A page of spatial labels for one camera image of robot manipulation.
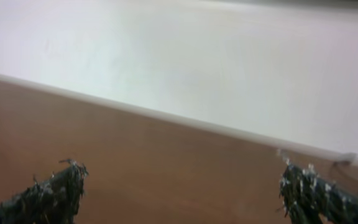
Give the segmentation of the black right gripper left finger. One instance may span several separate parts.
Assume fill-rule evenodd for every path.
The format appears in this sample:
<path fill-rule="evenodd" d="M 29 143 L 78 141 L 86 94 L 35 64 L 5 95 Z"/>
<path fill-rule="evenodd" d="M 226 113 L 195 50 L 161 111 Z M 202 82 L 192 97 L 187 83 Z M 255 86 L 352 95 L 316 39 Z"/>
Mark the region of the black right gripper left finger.
<path fill-rule="evenodd" d="M 0 224 L 74 224 L 85 194 L 86 166 L 65 159 L 69 166 L 51 178 L 0 203 Z"/>

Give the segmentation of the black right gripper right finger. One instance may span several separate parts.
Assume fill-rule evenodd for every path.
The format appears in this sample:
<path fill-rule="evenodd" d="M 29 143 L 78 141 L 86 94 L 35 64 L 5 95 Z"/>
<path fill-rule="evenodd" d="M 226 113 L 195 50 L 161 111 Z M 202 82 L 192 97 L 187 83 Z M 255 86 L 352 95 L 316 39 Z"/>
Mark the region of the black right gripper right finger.
<path fill-rule="evenodd" d="M 283 199 L 279 211 L 292 223 L 358 223 L 358 194 L 351 194 L 327 181 L 315 171 L 294 165 L 290 158 L 277 149 L 286 169 L 279 180 L 279 197 Z"/>

